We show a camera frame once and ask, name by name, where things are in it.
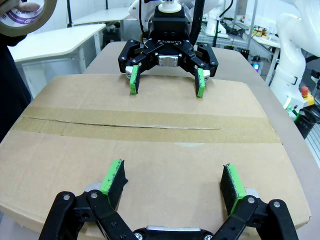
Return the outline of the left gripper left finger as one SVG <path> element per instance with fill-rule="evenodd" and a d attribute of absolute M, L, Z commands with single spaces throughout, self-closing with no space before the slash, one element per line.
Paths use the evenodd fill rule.
<path fill-rule="evenodd" d="M 124 161 L 114 160 L 99 189 L 76 196 L 58 193 L 41 230 L 40 240 L 76 240 L 85 223 L 95 223 L 107 240 L 135 240 L 137 237 L 116 211 L 128 182 Z"/>

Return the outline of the person hand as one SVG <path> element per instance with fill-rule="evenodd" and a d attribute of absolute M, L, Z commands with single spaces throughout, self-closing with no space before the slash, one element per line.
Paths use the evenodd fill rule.
<path fill-rule="evenodd" d="M 21 12 L 35 12 L 40 8 L 40 5 L 35 2 L 22 2 L 15 6 L 15 8 Z"/>

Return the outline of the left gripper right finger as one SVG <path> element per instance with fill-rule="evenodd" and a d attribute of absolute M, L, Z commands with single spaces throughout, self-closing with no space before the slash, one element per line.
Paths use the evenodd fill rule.
<path fill-rule="evenodd" d="M 299 238 L 286 203 L 281 199 L 265 203 L 247 193 L 235 165 L 223 166 L 220 191 L 228 218 L 213 235 L 214 240 L 237 240 L 247 227 L 256 229 L 262 240 Z"/>

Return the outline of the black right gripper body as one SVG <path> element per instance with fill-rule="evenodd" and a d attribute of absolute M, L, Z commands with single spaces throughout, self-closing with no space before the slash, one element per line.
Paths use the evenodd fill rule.
<path fill-rule="evenodd" d="M 174 13 L 164 13 L 157 6 L 149 31 L 149 40 L 144 46 L 145 68 L 159 64 L 159 56 L 178 56 L 177 66 L 190 65 L 192 52 L 187 19 L 184 9 Z"/>

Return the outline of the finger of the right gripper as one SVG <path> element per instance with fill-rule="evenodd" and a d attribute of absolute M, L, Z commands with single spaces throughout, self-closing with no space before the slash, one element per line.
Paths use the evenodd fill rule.
<path fill-rule="evenodd" d="M 155 53 L 158 53 L 158 45 L 152 39 L 149 39 L 144 45 L 137 40 L 130 39 L 120 52 L 119 70 L 129 78 L 132 95 L 138 94 L 141 73 L 157 65 L 158 57 Z"/>
<path fill-rule="evenodd" d="M 196 96 L 202 98 L 206 81 L 215 76 L 219 65 L 212 47 L 204 43 L 197 45 L 194 50 L 191 43 L 183 43 L 178 46 L 178 53 L 181 54 L 178 65 L 194 76 Z"/>

